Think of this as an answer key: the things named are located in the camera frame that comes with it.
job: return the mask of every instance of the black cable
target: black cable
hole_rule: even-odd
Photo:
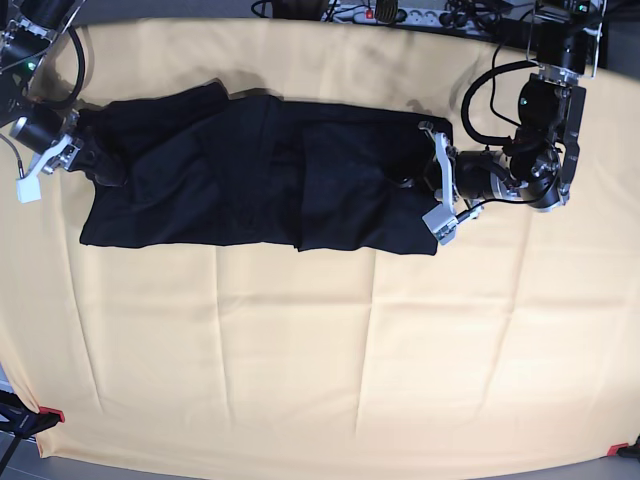
[[[522,5],[510,5],[510,6],[508,6],[508,7],[505,7],[505,8],[502,8],[502,9],[498,10],[498,12],[499,12],[500,14],[503,14],[503,13],[509,13],[509,12],[511,12],[512,10],[517,10],[517,9],[519,9],[519,8],[525,8],[525,7],[533,7],[534,5],[535,5],[535,2],[532,2],[532,3],[524,3],[524,4],[522,4]],[[480,17],[488,17],[488,16],[490,16],[490,15],[495,15],[495,12],[489,12],[489,13],[485,13],[485,14],[483,14],[483,15],[479,15],[479,16],[480,16]]]
[[[483,145],[495,145],[495,146],[505,146],[513,143],[511,137],[491,137],[487,135],[482,135],[478,133],[478,131],[473,128],[471,124],[471,120],[469,119],[469,107],[471,106],[471,99],[476,94],[476,92],[487,83],[492,78],[497,77],[498,75],[502,75],[503,73],[515,72],[517,70],[524,70],[525,68],[535,67],[536,64],[533,62],[529,62],[528,60],[522,60],[519,62],[508,63],[506,65],[500,65],[499,67],[492,68],[488,72],[481,75],[476,79],[475,82],[471,84],[467,92],[464,94],[464,98],[462,100],[462,125],[464,126],[467,134],[473,138],[476,142],[481,143]]]
[[[467,166],[468,169],[475,167],[482,168],[489,173],[493,173],[502,183],[509,181],[509,171],[502,165],[494,162],[492,159],[482,158],[480,160],[476,160],[472,165],[469,164]]]
[[[358,8],[367,8],[367,6],[363,3],[362,5],[356,5],[355,7],[345,8],[344,10],[338,10],[334,12],[331,16],[331,21],[333,22],[336,19],[336,15],[342,15],[343,13],[351,12],[353,10],[357,10]]]
[[[540,200],[542,200],[547,195],[547,193],[551,191],[551,189],[558,181],[559,177],[560,169],[558,169],[555,176],[553,177],[553,180],[549,183],[549,185],[547,185],[547,188],[545,188],[540,195],[538,195],[536,198],[532,198],[531,200],[505,200],[504,198],[489,198],[456,215],[456,218],[458,219],[458,222],[461,223],[462,221],[469,218],[474,211],[481,207],[484,207],[489,203],[506,203],[507,205],[533,205],[534,203],[538,203]]]
[[[11,140],[9,140],[7,137],[5,137],[2,133],[0,133],[0,140],[2,140],[4,143],[9,145],[11,150],[13,150],[13,154],[15,155],[16,161],[18,162],[18,173],[20,175],[20,178],[23,178],[24,177],[24,166],[22,164],[22,157],[20,156],[20,152],[16,148],[15,144]]]
[[[71,37],[71,41],[73,42],[73,46],[76,50],[76,55],[78,56],[78,75],[76,76],[76,83],[73,86],[73,90],[69,93],[69,96],[64,100],[44,100],[42,102],[43,105],[52,108],[54,110],[65,110],[73,105],[73,103],[78,99],[78,95],[82,91],[82,86],[84,84],[84,77],[87,72],[86,60],[84,58],[84,49],[82,48],[82,42],[80,41],[80,37],[76,32],[76,29],[71,25],[68,30],[69,36]]]
[[[535,5],[535,3],[530,3],[527,4],[526,6],[533,6]],[[519,19],[517,24],[522,23],[522,21],[527,18],[527,16],[533,14],[533,9],[529,10],[528,12],[526,12],[524,15],[522,15]],[[493,54],[493,58],[491,59],[491,68],[494,69],[496,68],[496,60],[498,58],[498,53],[500,53],[500,50],[502,49],[502,47],[504,47],[507,42],[509,40],[511,40],[511,38],[513,37],[513,32],[507,36],[502,42],[500,42],[500,44],[498,45],[498,48],[496,48],[495,53]],[[496,78],[493,77],[491,79],[491,101],[489,102],[489,108],[491,109],[491,113],[493,113],[496,117],[498,117],[501,120],[504,120],[507,123],[510,123],[511,125],[513,125],[514,127],[520,128],[520,124],[518,122],[516,122],[515,120],[511,120],[509,117],[506,117],[504,115],[502,115],[501,113],[499,113],[494,106],[494,102],[496,99]]]
[[[339,0],[333,0],[333,4],[331,5],[331,8],[329,9],[329,13],[327,13],[327,18],[324,19],[325,22],[330,22],[331,21],[331,17],[333,16],[334,12],[336,11],[336,7],[338,6],[338,1]]]
[[[493,34],[504,13],[522,7],[523,5],[509,5],[499,8],[490,0],[449,0],[445,9],[449,10],[446,15],[451,19],[451,27],[460,28],[462,23],[466,24],[470,20],[478,30]]]
[[[251,5],[251,13],[253,13],[256,17],[260,17],[260,18],[269,18],[267,15],[265,15],[264,13],[260,13],[257,9],[257,7],[259,6],[264,6],[266,7],[267,3],[271,3],[271,0],[258,0],[257,2],[255,2],[253,5]]]

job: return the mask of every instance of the beige fabric surface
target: beige fabric surface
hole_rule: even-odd
[[[82,98],[232,93],[459,122],[492,47],[390,29],[143,21],[83,32]],[[504,61],[521,58],[505,53]],[[57,59],[75,75],[72,50]],[[515,116],[529,72],[499,81]],[[435,258],[255,245],[81,246],[81,174],[21,206],[0,162],[0,361],[64,410],[44,456],[211,479],[446,479],[606,454],[640,433],[640,86],[586,83],[569,206],[492,205]],[[512,134],[472,106],[486,133]]]

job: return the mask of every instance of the metal bracket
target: metal bracket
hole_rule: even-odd
[[[42,198],[38,174],[42,172],[50,162],[55,162],[56,157],[61,155],[72,143],[73,138],[69,135],[64,135],[58,143],[42,155],[33,156],[27,174],[24,178],[19,178],[16,181],[18,200],[20,200],[20,203],[35,202]]]
[[[446,245],[456,238],[458,219],[456,209],[453,205],[453,167],[451,159],[447,154],[449,140],[444,133],[433,135],[427,124],[420,124],[428,137],[435,143],[435,159],[442,170],[442,202],[422,217],[422,221],[429,227],[429,230],[441,245]]]
[[[563,204],[566,204],[569,201],[569,189],[578,168],[578,157],[580,156],[578,137],[580,135],[580,124],[582,123],[582,114],[584,112],[586,97],[587,91],[584,88],[573,87],[571,89],[564,134],[560,141],[560,143],[565,146],[559,186]]]

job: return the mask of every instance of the floor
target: floor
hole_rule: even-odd
[[[78,15],[81,23],[104,23],[146,17],[253,17],[254,0],[87,0]],[[522,3],[528,0],[512,0]],[[444,0],[400,0],[405,7],[436,7]],[[609,69],[640,79],[640,23],[612,25]]]
[[[0,432],[0,455],[11,437]],[[187,480],[169,475],[122,470],[90,463],[48,458],[42,460],[35,443],[22,442],[2,480]],[[608,457],[567,467],[495,477],[487,480],[637,480],[640,464],[635,460]]]

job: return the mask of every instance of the black trousers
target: black trousers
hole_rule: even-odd
[[[451,136],[440,118],[268,95],[229,100],[215,83],[84,110],[79,128],[123,159],[129,180],[95,185],[80,241],[433,255],[422,221],[433,193],[401,186],[432,156],[423,120]]]

